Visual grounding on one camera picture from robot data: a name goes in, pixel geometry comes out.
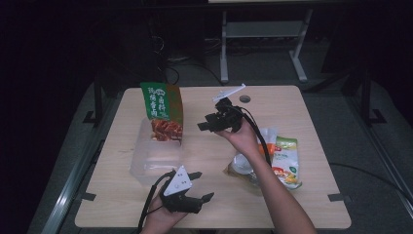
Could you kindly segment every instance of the human hand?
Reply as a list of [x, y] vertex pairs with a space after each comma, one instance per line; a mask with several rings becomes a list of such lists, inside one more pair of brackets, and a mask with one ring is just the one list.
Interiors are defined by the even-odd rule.
[[236, 133], [230, 133], [228, 131], [220, 131], [215, 133], [230, 141], [230, 143], [248, 160], [250, 157], [260, 155], [255, 131], [245, 118], [242, 119], [241, 128]]
[[175, 224], [186, 215], [187, 213], [171, 213], [168, 211], [167, 208], [163, 207], [162, 200], [158, 194], [149, 205], [148, 215], [141, 233], [168, 233], [175, 226]]

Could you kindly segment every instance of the cable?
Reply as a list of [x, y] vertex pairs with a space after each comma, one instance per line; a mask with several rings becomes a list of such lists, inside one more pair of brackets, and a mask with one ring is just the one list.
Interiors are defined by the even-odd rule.
[[[235, 106], [232, 105], [218, 105], [216, 107], [227, 107], [227, 108], [231, 108], [234, 109], [235, 111], [241, 113], [243, 115], [243, 117], [246, 119], [246, 121], [248, 122], [248, 124], [251, 126], [251, 128], [255, 131], [255, 134], [257, 135], [259, 141], [261, 142], [262, 148], [264, 150], [264, 156], [265, 156], [265, 161], [267, 161], [268, 165], [270, 165], [270, 167], [272, 167], [271, 165], [271, 158], [270, 158], [270, 152], [268, 151], [268, 147], [266, 146], [267, 143], [265, 142], [264, 137], [261, 135], [261, 132], [259, 131], [258, 125], [256, 124], [255, 120], [253, 119], [251, 113], [245, 109], [245, 108], [237, 108]], [[251, 117], [249, 117], [247, 114], [243, 113], [242, 111], [240, 111], [240, 109], [245, 110]]]
[[[178, 83], [178, 81], [179, 81], [179, 78], [180, 78], [180, 76], [179, 76], [179, 72], [178, 72], [176, 69], [174, 69], [174, 68], [172, 68], [172, 67], [169, 67], [169, 66], [165, 67], [165, 69], [172, 70], [172, 71], [174, 71], [174, 72], [176, 73], [176, 79], [175, 79], [175, 82], [173, 82], [173, 83], [172, 83], [173, 85], [176, 85], [176, 84]], [[167, 84], [170, 84], [170, 81], [169, 81], [169, 79], [168, 79], [168, 76], [167, 76], [167, 75], [165, 75], [165, 80], [166, 80]]]
[[387, 185], [389, 185], [390, 187], [394, 188], [395, 190], [397, 190], [398, 192], [401, 193], [401, 195], [403, 195], [403, 197], [410, 203], [410, 205], [413, 205], [413, 200], [406, 194], [406, 192], [404, 192], [402, 189], [400, 189], [398, 186], [396, 186], [393, 182], [391, 182], [390, 180], [383, 178], [381, 176], [372, 174], [369, 171], [366, 171], [364, 169], [361, 168], [357, 168], [351, 165], [346, 165], [346, 164], [340, 164], [340, 163], [329, 163], [330, 166], [338, 166], [338, 167], [343, 167], [343, 168], [349, 168], [349, 169], [353, 169], [359, 172], [362, 172], [364, 174], [367, 174], [369, 176], [373, 176], [379, 180], [381, 180], [382, 182], [386, 183]]
[[160, 208], [161, 208], [161, 207], [160, 207], [160, 208], [157, 208], [157, 209], [155, 209], [154, 211], [148, 213], [149, 205], [151, 204], [152, 198], [153, 198], [153, 196], [154, 196], [154, 194], [155, 194], [155, 191], [156, 191], [156, 188], [157, 188], [158, 184], [162, 181], [162, 179], [164, 179], [164, 178], [166, 178], [166, 177], [171, 177], [171, 176], [173, 176], [174, 173], [175, 173], [175, 171], [172, 171], [172, 172], [170, 172], [170, 173], [166, 173], [166, 174], [162, 175], [162, 176], [161, 176], [160, 178], [158, 178], [158, 180], [156, 180], [156, 182], [152, 185], [151, 190], [149, 191], [148, 197], [146, 198], [145, 205], [143, 206], [142, 213], [140, 214], [140, 220], [139, 220], [139, 224], [137, 225], [137, 231], [136, 231], [136, 233], [140, 233], [140, 232], [142, 231], [143, 221], [145, 220], [146, 216], [147, 216], [148, 214], [150, 214], [150, 213], [155, 212], [157, 209], [160, 209]]
[[146, 213], [146, 215], [150, 215], [150, 214], [152, 214], [153, 212], [157, 211], [158, 209], [160, 209], [160, 208], [162, 208], [162, 207], [163, 207], [163, 206], [161, 206], [161, 207], [159, 207], [159, 208], [157, 208], [157, 209], [155, 209], [155, 210], [153, 210], [153, 211], [150, 211], [150, 212]]
[[215, 80], [218, 81], [218, 83], [219, 83], [221, 86], [225, 86], [225, 84], [221, 82], [221, 80], [218, 78], [218, 76], [215, 75], [215, 73], [213, 73], [212, 70], [210, 70], [209, 68], [207, 68], [207, 67], [204, 66], [204, 65], [192, 63], [192, 64], [175, 64], [174, 66], [199, 66], [199, 67], [201, 67], [201, 68], [209, 71], [209, 73], [211, 73], [211, 74], [213, 75], [213, 77], [215, 78]]

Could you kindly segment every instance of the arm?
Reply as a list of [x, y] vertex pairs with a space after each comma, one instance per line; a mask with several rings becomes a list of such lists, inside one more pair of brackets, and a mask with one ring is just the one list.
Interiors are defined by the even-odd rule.
[[300, 204], [289, 193], [258, 151], [256, 134], [245, 119], [236, 133], [217, 132], [247, 159], [260, 182], [274, 226], [280, 233], [317, 233]]
[[148, 216], [141, 234], [165, 234], [170, 231], [175, 224], [184, 218], [187, 213], [171, 213], [162, 207], [162, 201], [157, 195], [149, 206]]

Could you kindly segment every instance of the wooden table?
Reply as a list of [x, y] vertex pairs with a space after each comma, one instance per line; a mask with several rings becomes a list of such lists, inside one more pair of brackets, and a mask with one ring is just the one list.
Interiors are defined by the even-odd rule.
[[[202, 172], [188, 196], [215, 192], [198, 214], [189, 214], [178, 228], [273, 228], [258, 188], [222, 171], [236, 151], [231, 144], [197, 124], [215, 112], [211, 98], [228, 87], [181, 88], [184, 106], [183, 164], [189, 173]], [[241, 103], [240, 95], [251, 97]], [[298, 139], [300, 178], [303, 186], [291, 193], [308, 213], [316, 228], [347, 228], [351, 220], [343, 201], [330, 202], [337, 184], [300, 91], [294, 86], [247, 86], [230, 97], [234, 105], [248, 109], [260, 128], [276, 126], [278, 135]], [[125, 91], [105, 141], [75, 223], [80, 227], [136, 227], [149, 186], [129, 172], [140, 122], [146, 118], [140, 89]]]

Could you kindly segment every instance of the clear plastic box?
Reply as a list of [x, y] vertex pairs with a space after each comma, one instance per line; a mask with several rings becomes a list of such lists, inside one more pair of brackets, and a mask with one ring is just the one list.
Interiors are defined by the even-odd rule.
[[131, 174], [142, 184], [152, 185], [163, 174], [181, 165], [182, 145], [179, 140], [152, 139], [148, 118], [142, 120], [131, 158]]

